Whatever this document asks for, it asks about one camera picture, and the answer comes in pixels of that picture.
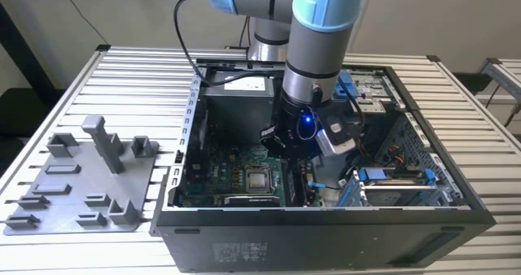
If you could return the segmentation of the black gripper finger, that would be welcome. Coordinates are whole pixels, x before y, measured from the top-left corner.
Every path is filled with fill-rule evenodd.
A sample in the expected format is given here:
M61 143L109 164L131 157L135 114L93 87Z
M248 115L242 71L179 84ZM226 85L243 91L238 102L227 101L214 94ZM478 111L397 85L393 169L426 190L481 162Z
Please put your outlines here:
M284 143L276 135L276 126L270 126L260 130L259 141L272 156L282 157L284 153Z
M283 179L284 180L299 180L300 179L300 160L299 159L284 159L283 160Z

